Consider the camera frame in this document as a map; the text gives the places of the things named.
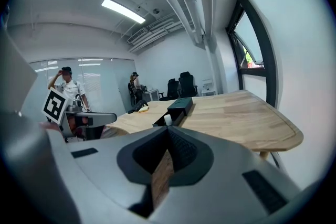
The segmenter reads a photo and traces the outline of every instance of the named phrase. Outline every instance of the black box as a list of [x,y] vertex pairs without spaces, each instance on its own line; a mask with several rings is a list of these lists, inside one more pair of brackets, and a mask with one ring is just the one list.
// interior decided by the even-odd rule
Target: black box
[[187,116],[192,106],[193,106],[193,99],[191,97],[180,98],[177,99],[172,105],[168,107],[168,111],[182,110],[184,115]]
[[170,115],[172,118],[173,124],[172,126],[178,126],[182,121],[184,114],[182,110],[171,110],[165,113],[161,118],[159,118],[155,123],[153,123],[153,127],[158,126],[167,126],[166,122],[164,121],[164,116]]

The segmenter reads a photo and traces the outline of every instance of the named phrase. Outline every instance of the woman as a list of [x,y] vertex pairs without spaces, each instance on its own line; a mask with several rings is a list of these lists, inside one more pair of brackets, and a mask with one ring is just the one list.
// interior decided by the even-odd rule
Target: woman
[[139,102],[140,100],[142,100],[142,91],[141,91],[141,86],[138,80],[138,76],[139,76],[138,73],[133,72],[131,75],[131,79],[130,79],[131,87],[136,97],[136,102]]

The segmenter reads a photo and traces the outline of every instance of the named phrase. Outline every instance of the floor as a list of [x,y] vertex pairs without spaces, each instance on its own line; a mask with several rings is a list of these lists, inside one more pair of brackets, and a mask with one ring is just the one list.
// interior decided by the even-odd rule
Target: floor
[[[106,128],[103,130],[101,138],[110,138],[119,135],[125,135],[122,130]],[[158,207],[161,201],[169,192],[168,181],[174,174],[172,158],[168,151],[164,154],[161,162],[152,175],[152,197],[154,209]]]

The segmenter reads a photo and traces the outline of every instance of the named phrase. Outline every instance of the ceiling light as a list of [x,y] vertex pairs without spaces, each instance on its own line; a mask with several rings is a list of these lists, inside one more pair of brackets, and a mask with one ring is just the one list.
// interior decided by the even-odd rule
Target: ceiling light
[[126,17],[131,18],[132,20],[135,20],[139,24],[142,24],[145,19],[139,16],[138,14],[134,13],[130,9],[112,1],[112,0],[104,0],[103,3],[101,3],[103,7],[109,8],[111,10],[114,10],[115,12],[118,12],[122,15],[125,15]]
[[84,59],[83,61],[102,61],[103,59]]
[[100,66],[100,63],[83,63],[82,65],[78,65],[79,67],[85,66]]
[[41,72],[49,69],[57,69],[58,67],[46,67],[46,68],[41,68],[41,69],[36,69],[35,72]]

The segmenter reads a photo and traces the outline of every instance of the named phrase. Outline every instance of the window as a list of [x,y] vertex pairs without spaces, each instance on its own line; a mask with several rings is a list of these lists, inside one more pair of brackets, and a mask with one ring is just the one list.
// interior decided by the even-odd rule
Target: window
[[247,63],[245,68],[264,67],[257,36],[245,12],[234,29],[233,34],[243,48],[243,50],[241,50],[241,52],[244,53],[243,60]]

